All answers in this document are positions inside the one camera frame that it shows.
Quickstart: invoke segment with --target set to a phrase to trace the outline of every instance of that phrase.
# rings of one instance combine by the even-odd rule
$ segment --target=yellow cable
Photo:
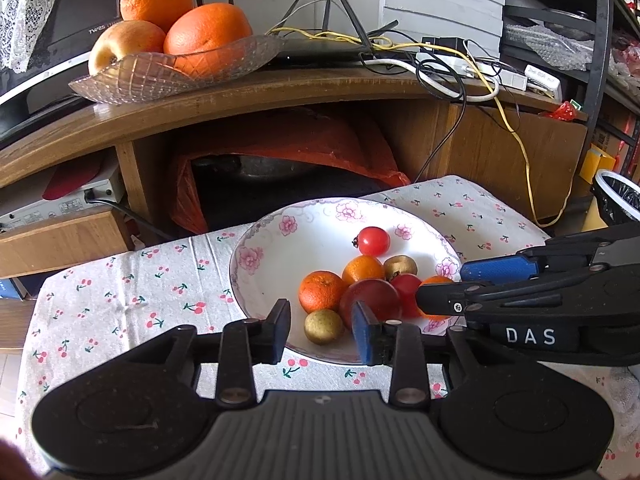
[[[277,32],[279,30],[288,30],[289,32],[297,32],[299,34],[303,34],[304,36],[308,37],[310,40],[347,41],[349,43],[354,43],[354,44],[361,44],[362,43],[360,41],[360,38],[356,38],[354,36],[348,36],[347,34],[341,34],[339,32],[333,32],[333,31],[330,31],[330,30],[322,31],[322,32],[319,32],[317,34],[309,34],[306,30],[301,30],[299,28],[279,27],[279,28],[274,28],[271,32]],[[486,78],[484,77],[482,72],[480,72],[480,69],[476,65],[475,60],[471,61],[467,56],[465,56],[465,54],[462,54],[462,52],[459,52],[459,51],[457,51],[457,50],[455,50],[453,48],[449,48],[449,47],[446,47],[446,46],[440,46],[440,45],[432,45],[432,44],[429,44],[429,43],[398,43],[398,44],[396,44],[391,39],[387,38],[386,36],[377,36],[377,37],[371,38],[371,39],[372,40],[379,40],[379,41],[386,41],[388,43],[386,45],[379,44],[379,43],[374,43],[373,47],[375,49],[377,49],[377,50],[392,51],[392,50],[400,50],[400,49],[403,49],[403,48],[411,48],[411,47],[425,47],[425,48],[430,48],[430,49],[433,49],[433,50],[441,50],[443,52],[449,52],[450,54],[455,54],[456,56],[459,56],[464,61],[466,61],[466,63],[476,73],[476,75],[479,77],[479,79],[482,82],[482,84],[484,84],[484,86],[486,86],[486,88],[489,90],[489,92],[493,91],[493,89],[491,88],[491,85],[489,85],[489,82],[486,80]],[[502,103],[500,102],[500,99],[495,97],[494,101],[495,101],[495,105],[498,108],[498,111],[500,112],[500,116],[502,118],[502,121],[504,122],[504,125],[507,127],[507,130],[514,137],[514,139],[516,139],[516,141],[517,141],[517,143],[518,143],[518,145],[520,147],[520,151],[522,152],[522,156],[524,158],[525,174],[526,174],[526,177],[527,177],[527,191],[529,192],[529,205],[531,206],[531,212],[533,214],[533,221],[540,228],[551,227],[552,225],[556,224],[556,222],[559,221],[560,217],[562,216],[562,213],[564,213],[564,210],[566,209],[566,203],[569,200],[569,197],[571,196],[571,190],[572,190],[573,183],[571,183],[569,185],[569,192],[567,193],[567,196],[564,198],[564,203],[562,204],[562,209],[558,213],[558,216],[553,221],[549,222],[548,224],[541,224],[540,222],[538,222],[538,216],[536,215],[536,207],[534,206],[534,203],[533,203],[533,191],[531,189],[530,164],[529,164],[529,156],[527,155],[527,150],[525,149],[524,143],[522,142],[522,139],[520,138],[520,136],[516,133],[516,131],[509,124],[509,121],[507,120],[507,115],[506,115],[506,113],[504,111],[504,108],[502,107]]]

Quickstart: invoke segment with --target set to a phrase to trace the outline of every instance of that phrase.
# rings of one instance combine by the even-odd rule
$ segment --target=blue gripper pad
[[[463,282],[486,281],[495,285],[521,282],[537,275],[538,264],[520,254],[467,262],[460,269]]]
[[[351,331],[356,340],[362,363],[371,366],[373,364],[373,348],[370,344],[370,325],[357,305],[354,305],[351,310]]]

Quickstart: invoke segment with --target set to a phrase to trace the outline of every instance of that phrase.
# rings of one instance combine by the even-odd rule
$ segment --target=power strip
[[[446,56],[444,54],[428,54],[426,52],[416,52],[415,59],[419,61],[427,61],[425,64],[430,65],[432,68],[438,70],[442,70],[442,66],[436,62],[428,63],[428,61],[433,61],[433,56],[437,57],[439,60],[443,61],[447,65],[449,65],[455,72],[462,77],[478,77],[473,69],[468,65],[468,63],[458,56]],[[478,68],[480,72],[482,72],[485,76],[495,76],[495,68],[486,63],[478,63]],[[503,86],[508,86],[509,88],[515,88],[516,90],[525,91],[527,89],[527,77],[519,74],[517,72],[512,72],[511,70],[507,70],[503,68],[500,71],[500,79],[502,80]]]

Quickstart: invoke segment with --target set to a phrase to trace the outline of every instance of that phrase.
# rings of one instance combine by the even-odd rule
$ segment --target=glass fruit bowl
[[[78,95],[106,104],[144,103],[247,75],[282,49],[276,36],[249,36],[214,50],[172,56],[141,52],[69,83]]]

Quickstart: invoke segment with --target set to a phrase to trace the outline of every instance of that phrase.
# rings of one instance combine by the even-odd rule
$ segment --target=television
[[[95,40],[120,19],[120,0],[55,1],[27,71],[0,69],[0,149],[89,104],[68,83],[88,74]]]

